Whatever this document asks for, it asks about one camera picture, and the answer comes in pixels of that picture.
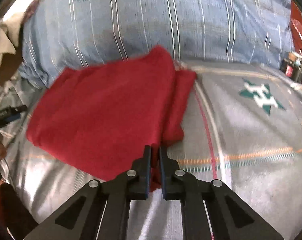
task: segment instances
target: star logo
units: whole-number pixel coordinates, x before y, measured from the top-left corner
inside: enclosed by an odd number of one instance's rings
[[[257,86],[246,79],[243,79],[243,81],[245,89],[239,92],[240,96],[252,98],[268,115],[270,115],[272,106],[285,110],[285,108],[271,95],[269,84]]]

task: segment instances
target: red label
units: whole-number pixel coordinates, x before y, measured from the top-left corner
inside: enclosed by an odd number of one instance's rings
[[[288,65],[285,74],[286,74],[288,77],[291,77],[291,76],[292,76],[292,71],[293,71],[293,68],[290,67],[290,66]]]

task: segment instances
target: red fabric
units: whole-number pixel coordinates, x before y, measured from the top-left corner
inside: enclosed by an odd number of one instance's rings
[[[302,54],[302,14],[294,2],[291,3],[290,27],[295,51]]]
[[[27,138],[65,163],[114,179],[145,145],[155,152],[161,142],[183,138],[180,123],[195,76],[176,71],[162,47],[138,59],[67,68],[38,103]]]

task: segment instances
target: red stripe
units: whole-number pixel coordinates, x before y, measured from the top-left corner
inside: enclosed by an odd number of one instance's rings
[[[203,119],[203,124],[205,127],[205,133],[207,135],[207,139],[208,139],[208,145],[209,145],[209,149],[210,149],[210,156],[211,156],[211,166],[212,166],[212,173],[213,173],[213,179],[217,178],[217,166],[216,166],[216,162],[215,162],[215,157],[214,157],[214,151],[213,151],[213,145],[212,145],[212,140],[211,140],[211,135],[210,135],[210,131],[209,131],[209,126],[208,126],[208,122],[207,122],[207,118],[205,117],[205,113],[202,109],[202,104],[200,102],[200,99],[198,97],[198,94],[195,92],[195,98],[196,101],[198,102],[200,111],[201,111],[201,115],[202,115],[202,119]]]

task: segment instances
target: triangular cutout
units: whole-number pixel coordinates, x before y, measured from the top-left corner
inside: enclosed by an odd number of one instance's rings
[[[253,218],[250,217],[231,197],[225,196],[225,200],[236,228],[242,228],[254,222]]]
[[[57,225],[63,226],[66,229],[73,229],[76,223],[76,220],[83,208],[86,197],[81,196],[78,198],[66,211],[64,211],[58,218],[55,220]]]

